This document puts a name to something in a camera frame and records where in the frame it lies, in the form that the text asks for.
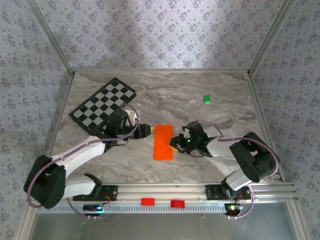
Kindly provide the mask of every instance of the orange rectangular pad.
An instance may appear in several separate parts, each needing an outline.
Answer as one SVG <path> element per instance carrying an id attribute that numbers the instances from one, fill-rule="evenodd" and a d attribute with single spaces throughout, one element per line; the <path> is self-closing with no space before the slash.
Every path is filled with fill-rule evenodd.
<path id="1" fill-rule="evenodd" d="M 173 137 L 174 126 L 155 126 L 153 160 L 172 161 L 174 159 L 174 150 L 169 146 Z"/>

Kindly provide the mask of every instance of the red block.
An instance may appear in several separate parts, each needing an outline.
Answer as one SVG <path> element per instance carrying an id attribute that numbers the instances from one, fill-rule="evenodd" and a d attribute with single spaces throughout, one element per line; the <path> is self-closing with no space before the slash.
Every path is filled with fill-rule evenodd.
<path id="1" fill-rule="evenodd" d="M 154 198 L 141 198 L 141 206 L 155 206 L 156 199 Z"/>
<path id="2" fill-rule="evenodd" d="M 186 203 L 183 200 L 171 200 L 171 208 L 184 209 Z"/>

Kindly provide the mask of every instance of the small green block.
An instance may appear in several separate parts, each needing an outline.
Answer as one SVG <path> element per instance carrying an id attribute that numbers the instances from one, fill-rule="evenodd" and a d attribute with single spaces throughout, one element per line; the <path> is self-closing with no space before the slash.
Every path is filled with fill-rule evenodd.
<path id="1" fill-rule="evenodd" d="M 204 96 L 204 104 L 211 104 L 210 95 Z"/>

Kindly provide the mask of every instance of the floral wallpaper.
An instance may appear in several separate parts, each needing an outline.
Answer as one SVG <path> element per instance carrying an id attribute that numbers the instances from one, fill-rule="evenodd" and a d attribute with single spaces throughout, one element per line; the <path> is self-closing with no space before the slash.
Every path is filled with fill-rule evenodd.
<path id="1" fill-rule="evenodd" d="M 254 80 L 285 171 L 320 239 L 320 2 L 300 0 Z"/>
<path id="2" fill-rule="evenodd" d="M 23 185 L 45 154 L 69 78 L 23 0 L 0 3 L 0 239 L 13 239 Z"/>
<path id="3" fill-rule="evenodd" d="M 246 70 L 282 0 L 37 0 L 74 71 Z"/>

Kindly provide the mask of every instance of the black and white checkerboard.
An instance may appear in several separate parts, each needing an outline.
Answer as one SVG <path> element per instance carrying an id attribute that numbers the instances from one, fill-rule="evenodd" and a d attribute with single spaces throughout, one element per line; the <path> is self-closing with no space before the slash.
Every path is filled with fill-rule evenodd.
<path id="1" fill-rule="evenodd" d="M 91 135 L 93 130 L 106 124 L 114 110 L 123 103 L 128 104 L 135 96 L 135 90 L 114 77 L 69 115 Z"/>

